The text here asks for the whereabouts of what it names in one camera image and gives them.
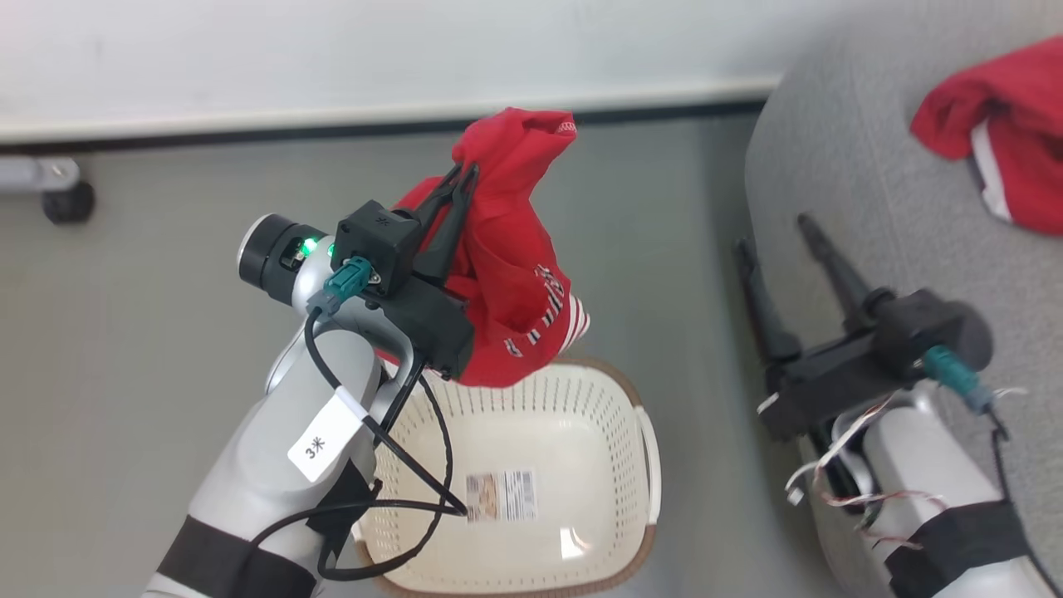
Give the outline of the grey fabric sofa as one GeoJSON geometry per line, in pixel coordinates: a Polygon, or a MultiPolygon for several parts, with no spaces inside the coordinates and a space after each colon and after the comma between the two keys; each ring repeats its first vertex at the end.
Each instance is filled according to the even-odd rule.
{"type": "Polygon", "coordinates": [[[767,98],[747,151],[747,197],[767,289],[808,346],[843,332],[839,304],[796,226],[812,213],[871,287],[933,289],[988,319],[983,379],[1011,439],[1007,486],[1063,590],[1063,238],[988,212],[976,167],[910,134],[954,72],[1063,35],[1063,0],[882,0],[809,42],[767,98]]]}

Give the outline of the black caster wheel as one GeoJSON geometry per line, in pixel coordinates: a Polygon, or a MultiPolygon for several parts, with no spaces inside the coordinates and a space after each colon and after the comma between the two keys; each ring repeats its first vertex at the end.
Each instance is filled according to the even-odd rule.
{"type": "Polygon", "coordinates": [[[57,226],[86,223],[96,207],[96,192],[90,183],[77,182],[71,189],[43,193],[43,213],[57,226]]]}

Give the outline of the dark baseboard strip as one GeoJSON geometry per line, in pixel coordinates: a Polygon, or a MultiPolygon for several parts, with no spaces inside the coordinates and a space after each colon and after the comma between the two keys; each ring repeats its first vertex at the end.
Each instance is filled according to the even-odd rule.
{"type": "Polygon", "coordinates": [[[0,155],[126,151],[182,146],[357,137],[462,131],[504,107],[566,110],[581,124],[730,115],[758,110],[782,76],[739,78],[709,85],[632,87],[606,93],[491,99],[456,105],[387,105],[367,109],[261,112],[161,121],[92,121],[68,129],[0,130],[0,155]]]}

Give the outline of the red garment with striped cuffs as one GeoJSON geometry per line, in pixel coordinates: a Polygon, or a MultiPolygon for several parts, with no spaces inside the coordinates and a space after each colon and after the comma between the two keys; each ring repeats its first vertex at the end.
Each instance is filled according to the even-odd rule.
{"type": "Polygon", "coordinates": [[[546,368],[588,332],[590,314],[561,270],[532,192],[577,137],[572,113],[507,109],[478,119],[452,148],[478,167],[448,290],[462,298],[475,336],[458,383],[506,387],[546,368]]]}

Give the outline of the red garment with white stripe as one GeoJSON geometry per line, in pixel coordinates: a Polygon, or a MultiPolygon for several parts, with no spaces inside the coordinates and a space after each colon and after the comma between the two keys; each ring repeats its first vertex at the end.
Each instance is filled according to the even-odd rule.
{"type": "Polygon", "coordinates": [[[973,163],[995,218],[1063,236],[1063,35],[954,73],[909,130],[941,158],[973,163]]]}

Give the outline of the grey metal cart leg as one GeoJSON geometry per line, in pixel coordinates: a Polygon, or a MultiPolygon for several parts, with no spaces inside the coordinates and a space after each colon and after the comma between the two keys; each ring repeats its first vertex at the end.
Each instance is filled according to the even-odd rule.
{"type": "Polygon", "coordinates": [[[72,158],[0,156],[0,194],[67,192],[82,180],[72,158]]]}

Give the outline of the printed sticker label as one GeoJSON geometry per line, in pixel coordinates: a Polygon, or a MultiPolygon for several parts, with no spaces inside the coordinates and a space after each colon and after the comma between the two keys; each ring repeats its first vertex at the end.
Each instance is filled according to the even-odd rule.
{"type": "Polygon", "coordinates": [[[472,473],[465,478],[470,523],[532,522],[539,515],[534,469],[472,473]]]}

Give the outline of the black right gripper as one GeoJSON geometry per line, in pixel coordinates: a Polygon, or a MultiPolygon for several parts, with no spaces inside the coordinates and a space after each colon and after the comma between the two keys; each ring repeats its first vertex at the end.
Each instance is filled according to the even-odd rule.
{"type": "MultiPolygon", "coordinates": [[[[796,222],[813,260],[826,272],[843,311],[845,332],[854,336],[872,330],[881,304],[896,298],[896,292],[889,287],[870,287],[811,213],[798,215],[796,222]]],[[[757,409],[767,435],[774,440],[797,438],[812,425],[887,394],[884,371],[872,356],[873,336],[843,338],[802,355],[802,342],[786,329],[748,238],[733,243],[733,266],[757,351],[767,364],[767,400],[757,409]]]]}

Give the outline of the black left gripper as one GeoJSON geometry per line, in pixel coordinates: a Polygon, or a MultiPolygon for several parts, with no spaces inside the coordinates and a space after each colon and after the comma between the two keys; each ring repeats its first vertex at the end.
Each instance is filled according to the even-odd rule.
{"type": "Polygon", "coordinates": [[[414,275],[394,294],[379,297],[388,322],[409,338],[426,365],[458,379],[473,355],[475,330],[459,302],[427,281],[448,280],[468,212],[478,185],[479,167],[455,164],[414,210],[421,241],[427,243],[414,258],[414,275]]]}

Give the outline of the cream perforated laundry basket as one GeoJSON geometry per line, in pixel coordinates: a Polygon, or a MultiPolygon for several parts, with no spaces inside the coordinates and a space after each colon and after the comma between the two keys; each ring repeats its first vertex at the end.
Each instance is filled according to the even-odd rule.
{"type": "Polygon", "coordinates": [[[607,364],[558,360],[508,389],[429,380],[466,476],[534,469],[532,522],[444,517],[414,560],[379,576],[394,598],[577,598],[621,586],[648,560],[661,457],[635,387],[607,364]]]}

